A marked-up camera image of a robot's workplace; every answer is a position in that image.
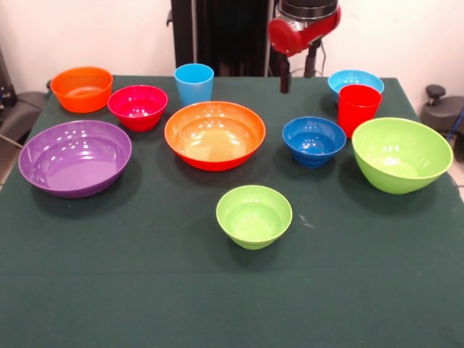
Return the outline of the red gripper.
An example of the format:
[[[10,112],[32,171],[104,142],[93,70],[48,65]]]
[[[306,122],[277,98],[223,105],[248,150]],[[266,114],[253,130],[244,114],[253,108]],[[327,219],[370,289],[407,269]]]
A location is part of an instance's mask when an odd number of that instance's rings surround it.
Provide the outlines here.
[[[280,92],[287,94],[291,85],[289,58],[308,48],[304,66],[304,77],[312,78],[316,74],[316,54],[320,47],[320,38],[336,29],[341,20],[341,7],[321,20],[309,23],[298,29],[281,17],[274,18],[268,24],[268,34],[272,48],[280,52]]]

